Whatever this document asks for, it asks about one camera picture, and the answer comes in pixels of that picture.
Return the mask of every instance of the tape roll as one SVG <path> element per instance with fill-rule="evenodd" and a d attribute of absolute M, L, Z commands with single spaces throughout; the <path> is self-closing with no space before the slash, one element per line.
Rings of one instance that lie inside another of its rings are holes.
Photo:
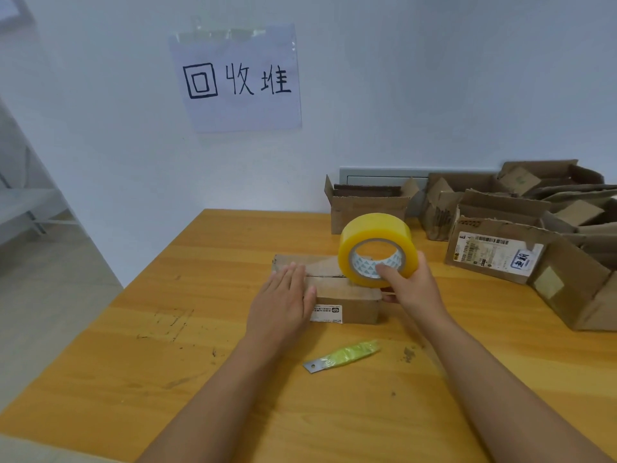
<path fill-rule="evenodd" d="M 368 242 L 385 242 L 396 251 L 383 260 L 370 260 L 357 253 Z M 363 214 L 345 226 L 339 247 L 341 272 L 359 286 L 388 287 L 390 284 L 375 271 L 383 263 L 395 268 L 408 278 L 418 268 L 418 254 L 412 242 L 412 232 L 407 224 L 390 214 Z"/>

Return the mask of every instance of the barcode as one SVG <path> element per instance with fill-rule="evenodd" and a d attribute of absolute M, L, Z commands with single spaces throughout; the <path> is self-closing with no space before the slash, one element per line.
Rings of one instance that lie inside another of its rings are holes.
<path fill-rule="evenodd" d="M 465 247 L 465 249 L 467 250 L 467 252 L 463 253 L 463 258 L 461 259 L 463 263 L 470 262 L 473 260 L 474 255 L 478 251 L 478 245 L 473 244 L 473 243 L 467 243 L 467 246 Z"/>
<path fill-rule="evenodd" d="M 482 242 L 493 242 L 495 244 L 503 244 L 503 245 L 508 245 L 508 243 L 510 243 L 509 240 L 495 239 L 494 237 L 476 236 L 476 239 L 481 240 Z"/>

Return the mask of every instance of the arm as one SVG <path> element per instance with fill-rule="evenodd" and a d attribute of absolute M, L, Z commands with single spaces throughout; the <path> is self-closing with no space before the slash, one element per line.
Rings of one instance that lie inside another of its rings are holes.
<path fill-rule="evenodd" d="M 219 463 L 233 455 L 240 430 L 276 360 L 308 325 L 316 291 L 304 294 L 304 266 L 270 275 L 251 304 L 246 335 L 227 361 L 137 459 L 138 463 Z"/>
<path fill-rule="evenodd" d="M 394 295 L 433 345 L 460 401 L 498 463 L 609 463 L 613 460 L 518 380 L 447 313 L 424 254 L 407 280 L 378 265 Z"/>

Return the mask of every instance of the person's left hand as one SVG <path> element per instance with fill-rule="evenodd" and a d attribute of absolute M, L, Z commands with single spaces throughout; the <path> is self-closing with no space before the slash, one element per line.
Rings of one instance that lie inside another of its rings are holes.
<path fill-rule="evenodd" d="M 246 321 L 245 339 L 266 360 L 278 358 L 309 324 L 317 290 L 304 295 L 304 265 L 295 263 L 272 273 L 256 295 Z"/>

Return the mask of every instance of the hand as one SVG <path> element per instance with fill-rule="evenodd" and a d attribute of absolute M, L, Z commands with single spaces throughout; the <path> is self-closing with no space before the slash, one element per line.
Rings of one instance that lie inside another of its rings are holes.
<path fill-rule="evenodd" d="M 394 294 L 383 293 L 385 302 L 401 304 L 405 311 L 418 323 L 431 322 L 440 318 L 448 318 L 439 288 L 426 257 L 418 252 L 418 269 L 409 279 L 405 279 L 400 273 L 389 266 L 379 264 L 375 267 L 379 275 L 390 283 L 390 291 Z"/>
<path fill-rule="evenodd" d="M 295 263 L 272 273 L 255 296 L 246 321 L 245 339 L 265 360 L 282 355 L 309 324 L 317 289 L 304 298 L 304 265 Z"/>

